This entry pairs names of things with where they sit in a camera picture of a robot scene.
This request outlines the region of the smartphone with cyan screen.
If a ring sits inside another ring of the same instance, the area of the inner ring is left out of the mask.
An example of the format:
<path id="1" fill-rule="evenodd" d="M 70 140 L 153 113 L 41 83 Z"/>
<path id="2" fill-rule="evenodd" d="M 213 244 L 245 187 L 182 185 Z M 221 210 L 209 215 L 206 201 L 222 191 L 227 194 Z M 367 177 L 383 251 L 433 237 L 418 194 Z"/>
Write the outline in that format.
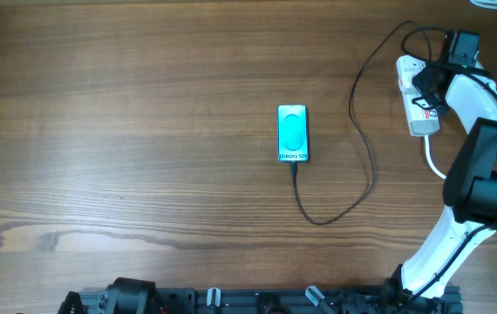
<path id="1" fill-rule="evenodd" d="M 310 159 L 306 105 L 277 107 L 277 143 L 280 162 L 307 162 Z"/>

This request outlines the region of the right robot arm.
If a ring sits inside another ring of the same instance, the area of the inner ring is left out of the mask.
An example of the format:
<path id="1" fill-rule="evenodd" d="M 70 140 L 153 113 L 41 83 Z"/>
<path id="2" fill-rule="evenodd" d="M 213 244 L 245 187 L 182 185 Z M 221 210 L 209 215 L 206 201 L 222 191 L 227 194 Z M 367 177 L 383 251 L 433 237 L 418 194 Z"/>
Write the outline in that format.
<path id="1" fill-rule="evenodd" d="M 444 175 L 445 207 L 418 252 L 385 282 L 383 305 L 430 312 L 450 278 L 497 231 L 497 91 L 478 62 L 480 37 L 445 31 L 439 58 L 407 51 L 396 63 L 411 135 L 439 130 L 454 111 L 467 137 Z"/>

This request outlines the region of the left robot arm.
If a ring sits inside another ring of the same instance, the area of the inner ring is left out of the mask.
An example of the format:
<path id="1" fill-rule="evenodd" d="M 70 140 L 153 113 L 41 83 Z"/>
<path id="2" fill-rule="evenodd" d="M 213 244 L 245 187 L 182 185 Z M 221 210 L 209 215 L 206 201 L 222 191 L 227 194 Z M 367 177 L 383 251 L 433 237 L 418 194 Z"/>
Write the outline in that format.
<path id="1" fill-rule="evenodd" d="M 58 314 L 162 314 L 167 306 L 154 282 L 119 277 L 104 290 L 70 291 Z"/>

